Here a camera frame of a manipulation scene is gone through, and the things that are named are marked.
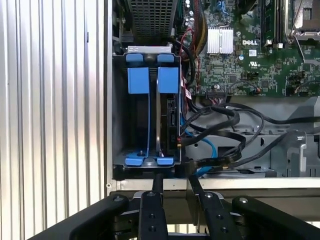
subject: black metal arm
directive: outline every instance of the black metal arm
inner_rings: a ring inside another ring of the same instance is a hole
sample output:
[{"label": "black metal arm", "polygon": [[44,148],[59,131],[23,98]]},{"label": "black metal arm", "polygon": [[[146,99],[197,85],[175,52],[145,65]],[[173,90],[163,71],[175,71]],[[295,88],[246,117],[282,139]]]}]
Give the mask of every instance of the black metal arm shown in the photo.
[{"label": "black metal arm", "polygon": [[249,196],[227,203],[218,192],[204,191],[187,179],[186,200],[196,234],[168,233],[163,209],[163,175],[151,191],[129,201],[119,194],[48,228],[30,240],[319,240],[320,229]]}]

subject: black cable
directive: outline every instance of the black cable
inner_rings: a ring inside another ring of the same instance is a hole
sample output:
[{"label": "black cable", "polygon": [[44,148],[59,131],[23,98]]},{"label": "black cable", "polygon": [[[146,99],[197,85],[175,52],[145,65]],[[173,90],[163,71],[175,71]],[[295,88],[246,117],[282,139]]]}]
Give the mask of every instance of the black cable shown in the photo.
[{"label": "black cable", "polygon": [[[235,103],[235,102],[226,102],[226,103],[222,103],[219,106],[221,107],[226,107],[226,106],[230,106],[233,108],[238,108],[238,109],[250,109],[250,110],[254,110],[257,111],[247,105],[244,104],[240,104],[240,103]],[[271,117],[268,117],[266,115],[264,115],[261,112],[258,112],[261,114],[261,116],[263,117],[263,119],[269,123],[272,124],[277,124],[277,125],[285,125],[285,124],[301,124],[301,123],[316,123],[316,122],[320,122],[320,116],[308,116],[308,117],[298,117],[298,118],[292,118],[292,119],[287,119],[287,120],[275,120]]]},{"label": "black cable", "polygon": [[235,163],[232,163],[229,165],[229,168],[231,168],[231,169],[237,168],[241,165],[248,164],[250,162],[253,162],[254,160],[261,158],[263,155],[265,155],[267,152],[269,152],[272,148],[274,148],[277,144],[279,144],[284,138],[286,138],[287,136],[289,136],[290,134],[292,134],[294,132],[296,132],[296,131],[289,131],[289,132],[286,132],[286,133],[280,135],[279,137],[277,137],[275,140],[273,140],[268,146],[266,146],[264,149],[262,149],[257,154],[255,154],[251,157],[247,157],[245,159],[242,159],[240,161],[237,161]]},{"label": "black cable", "polygon": [[[252,109],[235,109],[235,111],[237,111],[237,112],[249,112],[249,113],[252,113],[252,114],[256,115],[257,117],[259,117],[261,119],[261,125],[258,128],[258,130],[254,133],[254,135],[248,141],[245,142],[245,146],[244,147],[247,147],[248,145],[250,145],[260,135],[261,131],[265,127],[265,120],[264,120],[262,114],[260,112],[256,111],[256,110],[252,110]],[[234,147],[234,148],[226,151],[224,153],[224,156],[232,153],[233,151],[236,150],[236,148],[237,147]]]},{"label": "black cable", "polygon": [[224,97],[223,100],[222,100],[223,103],[225,103],[225,102],[227,101],[227,97],[228,97],[228,94],[230,93],[231,89],[232,89],[234,86],[238,85],[238,84],[248,84],[248,85],[250,85],[251,87],[254,87],[254,88],[256,88],[257,90],[260,91],[260,88],[258,88],[256,85],[254,85],[254,84],[253,84],[252,82],[250,82],[250,81],[247,81],[247,80],[235,81],[234,83],[232,83],[230,86],[227,87],[227,89],[226,89],[226,91],[225,91],[225,92],[226,92],[226,95],[225,95],[225,97]]},{"label": "black cable", "polygon": [[230,122],[230,124],[228,126],[226,126],[225,128],[236,125],[240,121],[239,113],[235,112],[234,110],[227,109],[227,108],[220,107],[220,106],[216,106],[216,105],[212,105],[212,106],[206,106],[206,107],[201,108],[198,112],[196,112],[194,115],[189,117],[186,120],[186,122],[184,123],[184,125],[181,127],[180,131],[183,133],[187,129],[187,127],[190,125],[190,123],[192,123],[193,121],[195,121],[196,119],[198,119],[200,116],[202,116],[203,114],[205,114],[207,112],[211,112],[211,113],[217,112],[217,113],[232,117],[228,121],[221,122],[221,123],[217,124],[217,125],[219,125],[222,123]]},{"label": "black cable", "polygon": [[187,104],[191,112],[196,113],[202,109],[202,107],[197,106],[191,99],[187,99]]},{"label": "black cable", "polygon": [[177,48],[183,49],[183,51],[187,54],[188,58],[190,59],[189,64],[190,64],[190,80],[187,81],[186,85],[189,86],[191,83],[194,82],[195,77],[196,77],[196,65],[195,65],[195,58],[190,52],[189,48],[187,48],[184,44],[181,44],[178,40],[175,40],[173,38],[167,38],[166,39],[168,42],[173,43]]},{"label": "black cable", "polygon": [[220,114],[224,114],[227,116],[231,116],[230,120],[224,121],[224,122],[220,122],[216,125],[213,125],[207,129],[205,129],[202,133],[200,133],[197,136],[193,136],[193,137],[181,137],[181,145],[183,147],[185,146],[189,146],[192,144],[195,144],[197,142],[199,142],[200,140],[202,140],[203,138],[205,138],[206,136],[210,135],[210,134],[216,134],[215,131],[218,131],[220,129],[224,129],[224,128],[228,128],[232,125],[236,125],[239,123],[240,121],[240,116],[239,113],[230,109],[226,109],[223,107],[219,107],[219,106],[210,106],[210,107],[204,107],[203,109],[201,109],[198,113],[194,114],[194,116],[192,116],[191,118],[189,118],[185,124],[180,128],[181,133],[183,133],[186,128],[190,125],[191,122],[193,122],[194,120],[196,120],[199,116],[201,116],[201,114],[203,114],[206,111],[214,111]]},{"label": "black cable", "polygon": [[320,83],[320,80],[310,80],[310,81],[306,81],[304,83],[302,83],[301,85],[299,85],[295,90],[294,93],[296,94],[302,87],[307,86],[309,84],[316,84],[316,83]]},{"label": "black cable", "polygon": [[246,144],[246,138],[244,136],[234,132],[227,132],[227,131],[216,131],[214,132],[214,135],[236,140],[240,142],[240,144],[236,147],[237,148],[236,151],[232,152],[227,156],[209,157],[209,158],[194,160],[193,167],[195,169],[202,168],[202,167],[226,166],[226,165],[229,165],[230,163],[233,163],[239,160],[242,157],[241,151],[243,150]]}]

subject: metal grille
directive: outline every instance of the metal grille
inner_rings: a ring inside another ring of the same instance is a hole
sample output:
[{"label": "metal grille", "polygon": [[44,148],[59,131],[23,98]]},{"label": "metal grille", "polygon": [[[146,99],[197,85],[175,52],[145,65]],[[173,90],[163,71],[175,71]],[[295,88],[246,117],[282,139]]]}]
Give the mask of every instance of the metal grille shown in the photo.
[{"label": "metal grille", "polygon": [[128,0],[133,34],[138,39],[164,38],[173,27],[178,0]]}]

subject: connector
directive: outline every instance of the connector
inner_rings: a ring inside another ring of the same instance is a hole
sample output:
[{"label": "connector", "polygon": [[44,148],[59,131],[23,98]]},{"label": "connector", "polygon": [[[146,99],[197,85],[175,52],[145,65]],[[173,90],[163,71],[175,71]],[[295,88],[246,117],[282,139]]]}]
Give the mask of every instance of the connector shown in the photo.
[{"label": "connector", "polygon": [[211,99],[223,99],[227,96],[227,93],[224,91],[206,91],[205,97]]}]

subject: blue plastic tab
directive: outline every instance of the blue plastic tab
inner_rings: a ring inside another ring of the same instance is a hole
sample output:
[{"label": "blue plastic tab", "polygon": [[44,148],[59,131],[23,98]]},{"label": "blue plastic tab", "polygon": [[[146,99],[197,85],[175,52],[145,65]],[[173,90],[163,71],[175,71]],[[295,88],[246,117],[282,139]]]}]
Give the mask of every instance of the blue plastic tab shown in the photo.
[{"label": "blue plastic tab", "polygon": [[174,158],[173,157],[157,157],[156,162],[158,165],[172,165],[174,164]]},{"label": "blue plastic tab", "polygon": [[144,162],[144,158],[139,157],[139,156],[137,156],[137,157],[127,156],[125,158],[125,165],[128,165],[128,166],[140,167],[143,162]]},{"label": "blue plastic tab", "polygon": [[129,94],[148,94],[149,91],[149,68],[128,68]]},{"label": "blue plastic tab", "polygon": [[132,152],[129,153],[126,157],[125,157],[125,165],[127,166],[136,166],[139,167],[142,165],[142,163],[145,160],[146,156],[141,156],[139,155],[140,152]]},{"label": "blue plastic tab", "polygon": [[177,94],[179,88],[178,67],[158,67],[158,92]]},{"label": "blue plastic tab", "polygon": [[143,62],[144,56],[142,56],[141,53],[130,53],[130,54],[125,55],[125,60],[127,63]]},{"label": "blue plastic tab", "polygon": [[157,60],[158,63],[173,63],[175,58],[172,54],[159,54]]}]

